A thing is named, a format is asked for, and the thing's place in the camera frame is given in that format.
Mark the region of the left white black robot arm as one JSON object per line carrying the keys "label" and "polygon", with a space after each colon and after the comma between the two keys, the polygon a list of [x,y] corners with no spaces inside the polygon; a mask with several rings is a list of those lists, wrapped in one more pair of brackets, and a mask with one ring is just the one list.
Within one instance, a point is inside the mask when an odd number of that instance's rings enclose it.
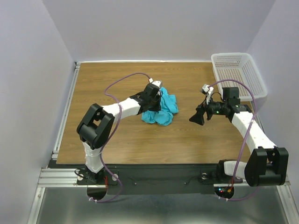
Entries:
{"label": "left white black robot arm", "polygon": [[110,139],[113,124],[119,125],[121,119],[146,111],[159,111],[161,87],[161,81],[153,81],[148,83],[143,91],[124,101],[105,106],[93,104],[89,107],[77,127],[85,149],[86,175],[89,180],[99,183],[104,177],[104,165],[100,155]]}

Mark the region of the white plastic basket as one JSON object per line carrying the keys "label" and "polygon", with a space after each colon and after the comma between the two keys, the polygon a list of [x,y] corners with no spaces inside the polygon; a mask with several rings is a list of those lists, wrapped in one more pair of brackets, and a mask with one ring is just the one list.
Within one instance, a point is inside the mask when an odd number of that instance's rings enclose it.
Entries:
{"label": "white plastic basket", "polygon": [[250,54],[240,52],[218,53],[211,55],[211,61],[216,81],[225,80],[217,84],[220,93],[223,93],[224,87],[238,87],[241,101],[249,102],[252,97],[243,87],[245,85],[250,89],[255,99],[267,96],[265,84]]}

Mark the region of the turquoise t shirt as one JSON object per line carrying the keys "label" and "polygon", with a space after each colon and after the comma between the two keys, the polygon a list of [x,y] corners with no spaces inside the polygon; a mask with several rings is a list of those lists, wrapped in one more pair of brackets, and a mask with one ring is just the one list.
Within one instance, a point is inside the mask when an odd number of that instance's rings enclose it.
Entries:
{"label": "turquoise t shirt", "polygon": [[172,123],[174,114],[178,113],[178,105],[176,96],[169,94],[162,87],[162,99],[160,101],[161,110],[158,112],[146,111],[142,114],[142,121],[148,124],[157,123],[160,126],[168,126]]}

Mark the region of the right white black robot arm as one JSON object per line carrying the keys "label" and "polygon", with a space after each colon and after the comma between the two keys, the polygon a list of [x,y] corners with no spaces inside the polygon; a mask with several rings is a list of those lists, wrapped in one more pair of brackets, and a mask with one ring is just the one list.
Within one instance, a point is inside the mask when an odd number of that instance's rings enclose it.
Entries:
{"label": "right white black robot arm", "polygon": [[221,102],[214,101],[213,87],[204,85],[201,92],[205,100],[198,105],[190,122],[204,125],[204,115],[210,120],[213,115],[223,115],[236,127],[243,137],[243,145],[248,146],[250,158],[247,162],[219,161],[217,174],[231,176],[234,182],[245,181],[251,187],[283,185],[289,154],[284,147],[277,147],[256,123],[248,105],[241,104],[237,87],[224,88]]}

